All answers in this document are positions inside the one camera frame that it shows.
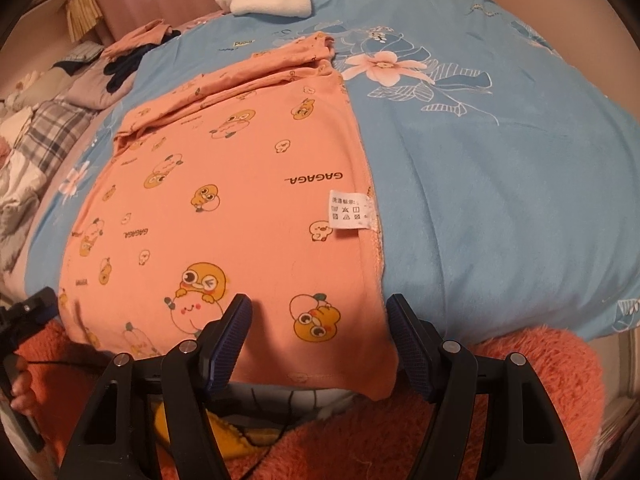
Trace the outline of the person's left hand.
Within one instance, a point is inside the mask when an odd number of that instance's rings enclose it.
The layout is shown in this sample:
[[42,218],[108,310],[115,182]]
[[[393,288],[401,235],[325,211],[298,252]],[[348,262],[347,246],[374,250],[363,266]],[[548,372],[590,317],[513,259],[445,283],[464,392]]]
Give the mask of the person's left hand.
[[17,413],[32,416],[37,405],[35,391],[32,390],[32,373],[28,369],[28,361],[22,356],[15,360],[16,377],[12,382],[12,399],[10,407]]

